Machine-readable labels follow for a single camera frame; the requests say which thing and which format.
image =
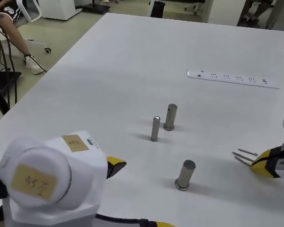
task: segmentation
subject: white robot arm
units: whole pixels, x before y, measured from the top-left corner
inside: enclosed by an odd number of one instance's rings
[[[46,144],[16,139],[0,162],[0,179],[9,195],[3,210],[11,214],[5,217],[5,223],[10,223],[6,226],[92,220],[101,203],[106,175],[107,158],[85,131]]]

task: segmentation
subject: metal peg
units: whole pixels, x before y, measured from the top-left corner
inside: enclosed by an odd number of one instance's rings
[[[179,177],[175,181],[175,186],[180,191],[186,191],[189,188],[189,181],[195,170],[195,163],[192,160],[186,160],[183,163]]]
[[[167,114],[166,114],[166,121],[163,125],[163,128],[166,131],[173,131],[175,128],[175,118],[176,118],[176,113],[177,113],[177,105],[175,104],[169,104]]]
[[[151,137],[150,140],[152,142],[157,142],[158,141],[158,134],[159,134],[159,128],[160,128],[160,117],[155,116],[153,118],[153,122],[152,122],[152,131],[151,131]]]

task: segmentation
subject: handwritten label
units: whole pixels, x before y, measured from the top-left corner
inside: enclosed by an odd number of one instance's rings
[[[57,184],[57,177],[30,166],[17,166],[11,188],[24,194],[50,201]]]
[[[89,150],[89,148],[78,135],[67,135],[62,136],[62,138],[72,152]]]

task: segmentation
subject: outlet socket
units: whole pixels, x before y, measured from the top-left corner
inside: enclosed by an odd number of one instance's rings
[[[205,80],[214,80],[220,82],[234,83],[234,84],[244,84],[257,87],[269,87],[277,88],[280,87],[275,81],[270,79],[259,79],[247,76],[238,76],[230,74],[221,74],[218,72],[206,72],[204,70],[188,70],[187,77],[196,78],[196,79],[205,79]]]

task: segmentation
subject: shorts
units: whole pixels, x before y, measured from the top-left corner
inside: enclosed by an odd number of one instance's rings
[[[16,1],[11,1],[0,9],[0,14],[9,16],[13,23],[15,23],[22,15],[22,12]]]

